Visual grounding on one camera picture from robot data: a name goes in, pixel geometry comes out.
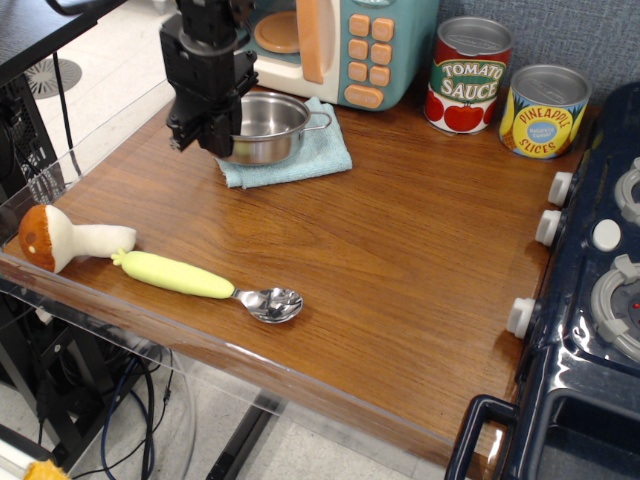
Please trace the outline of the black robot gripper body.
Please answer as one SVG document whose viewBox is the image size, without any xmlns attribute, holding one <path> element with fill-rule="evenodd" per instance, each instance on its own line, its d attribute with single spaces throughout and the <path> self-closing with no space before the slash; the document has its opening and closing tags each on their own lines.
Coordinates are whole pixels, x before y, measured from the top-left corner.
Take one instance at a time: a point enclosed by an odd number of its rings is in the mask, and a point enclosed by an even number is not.
<svg viewBox="0 0 640 480">
<path fill-rule="evenodd" d="M 198 143 L 207 112 L 229 111 L 234 95 L 242 97 L 257 84 L 257 55 L 238 49 L 231 12 L 180 12 L 161 26 L 160 42 L 175 92 L 166 124 L 172 147 L 184 150 Z"/>
</svg>

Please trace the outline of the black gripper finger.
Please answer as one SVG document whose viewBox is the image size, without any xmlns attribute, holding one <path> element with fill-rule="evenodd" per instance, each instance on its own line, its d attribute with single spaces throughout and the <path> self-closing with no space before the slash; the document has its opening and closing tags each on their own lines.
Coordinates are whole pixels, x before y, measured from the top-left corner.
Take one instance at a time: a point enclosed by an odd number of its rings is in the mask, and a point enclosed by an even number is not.
<svg viewBox="0 0 640 480">
<path fill-rule="evenodd" d="M 198 136 L 199 146 L 218 158 L 229 157 L 233 151 L 233 126 L 231 112 L 207 112 Z"/>
<path fill-rule="evenodd" d="M 230 134 L 237 136 L 241 133 L 242 126 L 242 97 L 234 95 L 229 107 Z"/>
</svg>

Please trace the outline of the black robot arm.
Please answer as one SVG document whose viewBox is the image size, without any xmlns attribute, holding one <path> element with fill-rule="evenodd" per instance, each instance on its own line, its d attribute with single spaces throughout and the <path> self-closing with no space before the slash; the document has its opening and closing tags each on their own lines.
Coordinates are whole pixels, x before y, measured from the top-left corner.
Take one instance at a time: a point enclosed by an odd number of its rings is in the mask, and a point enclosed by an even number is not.
<svg viewBox="0 0 640 480">
<path fill-rule="evenodd" d="M 238 30 L 253 1 L 178 1 L 162 24 L 160 42 L 175 100 L 166 124 L 171 145 L 192 143 L 227 158 L 242 124 L 241 98 L 258 81 L 257 54 L 241 49 Z"/>
</svg>

